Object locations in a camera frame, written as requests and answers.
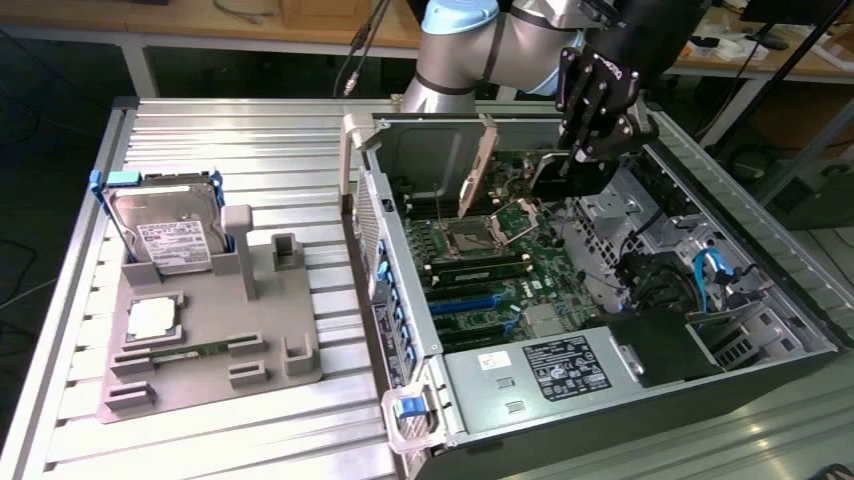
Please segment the grey bracket with blue latch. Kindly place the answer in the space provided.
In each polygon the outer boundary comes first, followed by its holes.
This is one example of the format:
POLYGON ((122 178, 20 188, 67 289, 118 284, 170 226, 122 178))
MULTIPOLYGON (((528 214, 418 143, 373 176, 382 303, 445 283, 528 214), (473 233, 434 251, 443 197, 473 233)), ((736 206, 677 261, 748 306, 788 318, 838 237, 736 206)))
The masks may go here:
POLYGON ((445 443, 435 395, 425 382, 389 390, 382 397, 381 410, 389 446, 395 454, 415 453, 445 443))

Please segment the green motherboard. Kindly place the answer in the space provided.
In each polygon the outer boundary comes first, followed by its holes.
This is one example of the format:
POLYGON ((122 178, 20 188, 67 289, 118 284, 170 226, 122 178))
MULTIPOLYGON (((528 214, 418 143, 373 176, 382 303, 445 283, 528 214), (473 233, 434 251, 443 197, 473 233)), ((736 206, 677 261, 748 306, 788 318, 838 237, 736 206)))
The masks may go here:
POLYGON ((475 204, 466 216, 458 217, 458 207, 442 201, 443 225, 437 221, 435 203, 427 199, 410 200, 402 217, 406 239, 413 254, 427 304, 501 295, 502 302, 493 309, 433 315, 439 340, 449 353, 488 346, 537 339, 526 331, 524 310, 533 305, 553 304, 576 329, 604 313, 593 297, 577 279, 577 270, 566 249, 564 232, 566 223, 536 200, 526 198, 538 210, 540 227, 512 245, 502 245, 494 238, 493 251, 467 255, 450 253, 445 232, 458 221, 481 221, 486 227, 489 216, 512 200, 493 198, 475 204), (450 288, 431 286, 431 276, 461 268, 526 265, 525 277, 490 283, 450 288))

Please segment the blue expansion slot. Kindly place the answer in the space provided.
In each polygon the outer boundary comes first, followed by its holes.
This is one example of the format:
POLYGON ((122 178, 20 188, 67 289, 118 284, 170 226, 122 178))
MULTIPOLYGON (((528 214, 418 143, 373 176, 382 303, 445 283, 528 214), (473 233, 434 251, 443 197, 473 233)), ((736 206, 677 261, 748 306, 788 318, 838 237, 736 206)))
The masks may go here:
POLYGON ((450 315, 493 309, 501 304, 501 302, 502 296, 492 295, 478 298, 455 300, 447 303, 430 304, 429 310, 433 315, 450 315))

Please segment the blue disk caddy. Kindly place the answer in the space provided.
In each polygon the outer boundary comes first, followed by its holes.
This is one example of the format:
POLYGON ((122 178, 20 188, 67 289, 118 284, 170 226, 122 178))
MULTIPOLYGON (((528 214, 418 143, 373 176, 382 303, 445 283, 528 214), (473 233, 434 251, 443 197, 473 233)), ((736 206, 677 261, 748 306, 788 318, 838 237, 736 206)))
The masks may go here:
MULTIPOLYGON (((119 233, 118 223, 113 218, 113 214, 107 207, 106 193, 110 189, 119 188, 119 187, 167 186, 167 185, 185 185, 185 184, 195 184, 195 183, 209 183, 215 188, 217 198, 221 205, 221 226, 222 226, 222 210, 225 208, 225 196, 222 192, 223 178, 222 178, 222 174, 217 170, 211 172, 202 171, 198 173, 181 173, 181 174, 145 174, 138 170, 123 170, 123 171, 113 171, 113 172, 105 173, 99 170, 95 170, 90 174, 89 188, 91 193, 95 195, 97 200, 99 201, 101 206, 109 218, 111 219, 119 233)), ((226 233, 226 236, 229 240, 227 252, 230 252, 233 249, 233 243, 227 233, 226 233)))

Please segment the silver chipset heatsink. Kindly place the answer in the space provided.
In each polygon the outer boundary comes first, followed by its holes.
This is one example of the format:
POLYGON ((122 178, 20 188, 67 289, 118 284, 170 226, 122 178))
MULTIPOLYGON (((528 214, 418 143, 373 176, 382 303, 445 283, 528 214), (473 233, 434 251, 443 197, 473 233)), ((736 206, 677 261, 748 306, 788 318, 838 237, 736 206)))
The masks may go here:
POLYGON ((524 310, 524 325, 534 338, 568 333, 576 329, 553 304, 533 305, 524 310))

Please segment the metal socket cover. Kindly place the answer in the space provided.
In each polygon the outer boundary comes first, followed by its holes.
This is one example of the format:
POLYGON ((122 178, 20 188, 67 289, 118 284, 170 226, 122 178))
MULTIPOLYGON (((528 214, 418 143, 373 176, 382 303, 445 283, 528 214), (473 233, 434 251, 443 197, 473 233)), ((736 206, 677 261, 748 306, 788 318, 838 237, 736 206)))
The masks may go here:
POLYGON ((489 216, 489 229, 496 240, 512 245, 540 227, 538 210, 526 198, 512 200, 489 216))

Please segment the black installed RAM stick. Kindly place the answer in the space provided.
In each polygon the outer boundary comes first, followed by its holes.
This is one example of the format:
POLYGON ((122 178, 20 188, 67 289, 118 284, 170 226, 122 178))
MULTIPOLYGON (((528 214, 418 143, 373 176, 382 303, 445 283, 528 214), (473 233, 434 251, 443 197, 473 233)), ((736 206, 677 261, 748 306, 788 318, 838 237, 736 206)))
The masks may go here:
POLYGON ((450 288, 462 285, 490 283, 525 277, 529 273, 526 265, 505 265, 461 268, 438 272, 431 276, 431 286, 450 288))

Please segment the grey printed corner bracket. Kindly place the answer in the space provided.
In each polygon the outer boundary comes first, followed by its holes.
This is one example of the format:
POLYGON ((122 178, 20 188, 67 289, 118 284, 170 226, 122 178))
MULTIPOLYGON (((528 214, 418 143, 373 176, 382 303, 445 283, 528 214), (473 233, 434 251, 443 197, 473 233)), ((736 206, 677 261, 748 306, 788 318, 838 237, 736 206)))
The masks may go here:
POLYGON ((374 113, 347 113, 342 118, 342 148, 367 150, 381 141, 381 133, 387 127, 374 113))

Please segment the metal disk bay cage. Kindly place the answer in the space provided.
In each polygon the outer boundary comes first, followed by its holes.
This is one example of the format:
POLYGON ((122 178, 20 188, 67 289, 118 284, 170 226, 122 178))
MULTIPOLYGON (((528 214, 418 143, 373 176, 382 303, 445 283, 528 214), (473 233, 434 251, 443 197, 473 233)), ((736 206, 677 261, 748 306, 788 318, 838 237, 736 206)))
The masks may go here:
POLYGON ((664 306, 690 292, 662 239, 673 192, 665 170, 638 157, 601 193, 569 201, 566 249, 577 279, 608 312, 664 306))

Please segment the grey power supply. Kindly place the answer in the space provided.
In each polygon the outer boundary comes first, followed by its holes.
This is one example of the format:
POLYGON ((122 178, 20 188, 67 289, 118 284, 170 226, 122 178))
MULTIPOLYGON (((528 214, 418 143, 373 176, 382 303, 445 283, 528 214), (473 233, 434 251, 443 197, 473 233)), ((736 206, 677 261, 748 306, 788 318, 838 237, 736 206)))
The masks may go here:
POLYGON ((445 363, 471 436, 534 428, 645 393, 605 327, 454 353, 445 363))

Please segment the silver CPU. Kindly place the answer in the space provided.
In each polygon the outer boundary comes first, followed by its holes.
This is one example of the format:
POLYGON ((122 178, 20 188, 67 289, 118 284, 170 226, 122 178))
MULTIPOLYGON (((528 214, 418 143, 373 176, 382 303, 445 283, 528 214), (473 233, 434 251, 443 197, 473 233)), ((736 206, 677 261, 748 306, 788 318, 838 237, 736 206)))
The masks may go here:
POLYGON ((135 338, 163 336, 175 326, 177 303, 173 298, 145 299, 131 306, 129 333, 135 338))

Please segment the grey parts rack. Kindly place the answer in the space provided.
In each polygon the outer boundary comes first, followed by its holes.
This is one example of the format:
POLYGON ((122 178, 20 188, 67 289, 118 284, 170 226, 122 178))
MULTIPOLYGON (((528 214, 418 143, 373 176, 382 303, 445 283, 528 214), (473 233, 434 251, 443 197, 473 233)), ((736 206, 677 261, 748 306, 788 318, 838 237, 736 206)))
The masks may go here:
POLYGON ((213 258, 211 270, 163 275, 151 263, 122 264, 97 413, 105 424, 322 379, 303 246, 291 234, 250 245, 246 205, 225 208, 222 225, 235 247, 213 258), (175 300, 175 326, 163 336, 135 338, 131 306, 161 297, 175 300), (219 341, 229 343, 227 354, 150 357, 157 350, 219 341))

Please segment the black open PC case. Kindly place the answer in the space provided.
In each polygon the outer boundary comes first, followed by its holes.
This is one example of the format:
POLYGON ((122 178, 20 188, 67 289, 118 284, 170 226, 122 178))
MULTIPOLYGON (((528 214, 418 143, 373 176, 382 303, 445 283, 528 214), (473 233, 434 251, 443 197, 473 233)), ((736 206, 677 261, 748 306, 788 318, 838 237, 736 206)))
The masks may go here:
MULTIPOLYGON (((646 309, 604 311, 572 332, 605 327, 645 393, 570 419, 492 436, 465 432, 446 352, 405 234, 406 203, 459 207, 485 125, 480 115, 374 113, 387 127, 367 150, 343 149, 357 177, 346 233, 371 332, 381 395, 414 382, 433 389, 445 443, 394 453, 406 480, 500 478, 722 416, 854 354, 854 285, 825 267, 664 114, 660 137, 620 158, 653 160, 674 183, 664 210, 668 252, 690 292, 646 309)), ((538 201, 570 226, 569 201, 530 182, 557 147, 553 115, 488 114, 498 124, 481 195, 538 201)))

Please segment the wooden desk with white frame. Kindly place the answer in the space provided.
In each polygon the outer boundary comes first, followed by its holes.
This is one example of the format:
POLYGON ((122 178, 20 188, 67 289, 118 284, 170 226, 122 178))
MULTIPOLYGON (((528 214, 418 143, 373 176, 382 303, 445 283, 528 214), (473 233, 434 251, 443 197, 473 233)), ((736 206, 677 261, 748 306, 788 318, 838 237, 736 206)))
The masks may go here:
MULTIPOLYGON (((211 0, 174 0, 167 6, 125 0, 0 0, 0 25, 110 32, 114 36, 141 34, 151 46, 330 55, 347 53, 354 35, 350 30, 291 29, 278 18, 254 25, 221 12, 211 0)), ((370 55, 414 59, 419 37, 421 27, 406 1, 393 0, 370 55)), ((788 52, 774 52, 765 60, 753 61, 742 78, 770 78, 788 56, 788 52)), ((668 73, 734 77, 740 68, 712 55, 681 58, 668 73)), ((786 80, 854 84, 854 73, 808 53, 786 80)))

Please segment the silver hard disk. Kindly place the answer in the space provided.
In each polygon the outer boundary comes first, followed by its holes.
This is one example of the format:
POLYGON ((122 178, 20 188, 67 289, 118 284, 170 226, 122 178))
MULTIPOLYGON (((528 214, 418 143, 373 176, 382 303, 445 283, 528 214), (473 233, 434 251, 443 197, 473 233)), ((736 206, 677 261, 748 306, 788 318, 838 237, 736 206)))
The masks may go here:
POLYGON ((151 263, 163 275, 213 269, 229 240, 211 184, 113 188, 106 200, 134 263, 151 263))

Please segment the green RAM stick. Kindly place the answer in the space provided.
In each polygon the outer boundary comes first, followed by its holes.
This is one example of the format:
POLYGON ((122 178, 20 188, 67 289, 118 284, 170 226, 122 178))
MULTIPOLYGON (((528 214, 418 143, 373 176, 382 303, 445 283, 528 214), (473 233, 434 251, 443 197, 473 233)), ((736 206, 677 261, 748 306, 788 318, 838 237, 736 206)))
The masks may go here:
POLYGON ((157 350, 150 353, 153 359, 179 356, 181 358, 197 358, 217 356, 229 353, 229 343, 226 341, 209 342, 195 345, 182 345, 175 348, 157 350))

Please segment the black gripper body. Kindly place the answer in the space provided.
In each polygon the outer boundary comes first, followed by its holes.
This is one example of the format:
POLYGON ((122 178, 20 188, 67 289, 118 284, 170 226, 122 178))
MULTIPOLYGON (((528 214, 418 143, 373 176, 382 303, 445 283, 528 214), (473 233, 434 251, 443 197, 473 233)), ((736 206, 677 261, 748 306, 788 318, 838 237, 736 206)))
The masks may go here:
POLYGON ((604 25, 586 33, 590 49, 654 81, 674 64, 708 12, 708 0, 584 0, 604 25))

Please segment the graphics card with metal bracket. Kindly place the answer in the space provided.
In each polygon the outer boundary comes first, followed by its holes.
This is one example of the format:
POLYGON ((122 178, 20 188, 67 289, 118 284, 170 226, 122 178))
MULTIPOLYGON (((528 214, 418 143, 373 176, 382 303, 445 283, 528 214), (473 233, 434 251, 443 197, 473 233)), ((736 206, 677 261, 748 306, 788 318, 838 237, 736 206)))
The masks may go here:
MULTIPOLYGON (((458 217, 466 216, 480 198, 486 174, 490 170, 493 152, 498 145, 498 124, 488 114, 480 115, 485 132, 473 162, 471 171, 462 184, 458 217)), ((560 151, 548 154, 540 161, 532 177, 530 189, 537 198, 558 200, 568 197, 596 195, 610 183, 620 168, 620 160, 585 161, 576 155, 560 151)))

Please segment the black slanted stand pole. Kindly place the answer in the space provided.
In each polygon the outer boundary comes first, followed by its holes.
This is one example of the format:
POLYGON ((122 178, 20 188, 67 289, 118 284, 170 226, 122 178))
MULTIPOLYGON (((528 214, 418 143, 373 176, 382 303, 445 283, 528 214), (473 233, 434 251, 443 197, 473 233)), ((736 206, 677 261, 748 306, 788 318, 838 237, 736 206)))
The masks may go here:
MULTIPOLYGON (((854 0, 836 0, 833 10, 821 17, 821 21, 813 28, 812 33, 802 41, 794 53, 781 66, 781 69, 776 73, 774 77, 766 84, 768 92, 765 93, 765 98, 772 95, 772 92, 788 79, 789 74, 801 62, 802 58, 806 56, 813 46, 818 43, 821 37, 830 29, 838 18, 842 16, 844 12, 853 2, 854 0)), ((820 138, 801 150, 796 157, 769 173, 766 179, 758 184, 756 190, 756 197, 764 204, 768 204, 780 194, 782 189, 788 186, 793 178, 797 176, 797 172, 804 161, 809 160, 810 156, 813 156, 826 146, 828 142, 829 140, 826 139, 826 135, 821 134, 820 138)))

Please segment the CPU socket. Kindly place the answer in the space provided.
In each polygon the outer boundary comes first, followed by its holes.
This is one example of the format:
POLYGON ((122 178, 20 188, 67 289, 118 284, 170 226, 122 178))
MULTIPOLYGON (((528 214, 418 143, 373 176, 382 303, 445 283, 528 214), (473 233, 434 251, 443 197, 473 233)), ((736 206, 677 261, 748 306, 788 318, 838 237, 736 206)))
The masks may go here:
POLYGON ((481 221, 458 221, 449 224, 445 232, 450 253, 467 255, 493 251, 496 244, 489 228, 481 221))

